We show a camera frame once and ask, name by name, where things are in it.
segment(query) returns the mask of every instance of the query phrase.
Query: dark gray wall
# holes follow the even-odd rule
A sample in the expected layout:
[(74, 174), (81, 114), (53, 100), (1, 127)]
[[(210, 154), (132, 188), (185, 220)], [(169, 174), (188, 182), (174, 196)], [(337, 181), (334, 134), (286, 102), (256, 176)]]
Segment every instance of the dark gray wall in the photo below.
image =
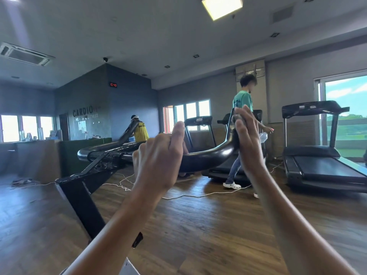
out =
[(109, 108), (112, 139), (117, 140), (126, 130), (132, 115), (138, 115), (146, 125), (149, 137), (159, 133), (158, 93), (150, 85), (150, 79), (123, 69), (107, 66)]
[(73, 111), (89, 106), (93, 106), (93, 113), (86, 114), (88, 138), (93, 135), (99, 135), (103, 138), (111, 137), (105, 64), (58, 88), (55, 100), (56, 114), (68, 114), (70, 140), (85, 139), (85, 134), (79, 130), (78, 125), (78, 122), (82, 121), (85, 115), (83, 113), (82, 116), (75, 116), (73, 113), (75, 114), (76, 111)]
[(210, 99), (212, 126), (223, 128), (223, 125), (217, 124), (217, 120), (223, 119), (231, 112), (232, 100), (236, 93), (236, 76), (233, 75), (233, 71), (160, 90), (158, 91), (160, 129), (164, 130), (162, 110), (164, 106), (204, 99)]
[(283, 121), (284, 105), (317, 100), (315, 78), (362, 69), (367, 69), (367, 36), (267, 62), (269, 122)]
[(0, 114), (55, 115), (55, 93), (9, 83), (0, 84)]

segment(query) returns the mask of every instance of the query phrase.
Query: hand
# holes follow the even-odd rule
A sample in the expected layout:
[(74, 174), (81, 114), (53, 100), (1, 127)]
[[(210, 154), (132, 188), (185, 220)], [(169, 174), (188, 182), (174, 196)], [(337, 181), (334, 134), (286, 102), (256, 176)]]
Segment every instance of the hand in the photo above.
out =
[(268, 134), (271, 134), (274, 132), (274, 129), (271, 128), (271, 127), (267, 127), (267, 126), (264, 126), (263, 129), (262, 129), (264, 132), (268, 133)]
[(175, 184), (182, 160), (184, 136), (185, 124), (177, 122), (172, 135), (161, 133), (140, 145), (132, 154), (136, 177), (133, 191), (163, 195)]
[(246, 120), (246, 125), (242, 120), (236, 121), (242, 167), (246, 174), (254, 174), (259, 168), (265, 167), (257, 121), (246, 105), (243, 108), (235, 108), (235, 112)]

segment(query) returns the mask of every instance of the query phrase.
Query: sky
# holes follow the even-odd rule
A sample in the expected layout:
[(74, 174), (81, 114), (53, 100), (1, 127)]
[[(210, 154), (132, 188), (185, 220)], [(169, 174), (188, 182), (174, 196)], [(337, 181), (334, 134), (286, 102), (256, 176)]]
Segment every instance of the sky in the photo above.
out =
[(341, 107), (350, 107), (348, 114), (367, 117), (367, 76), (325, 83), (326, 99), (335, 100)]

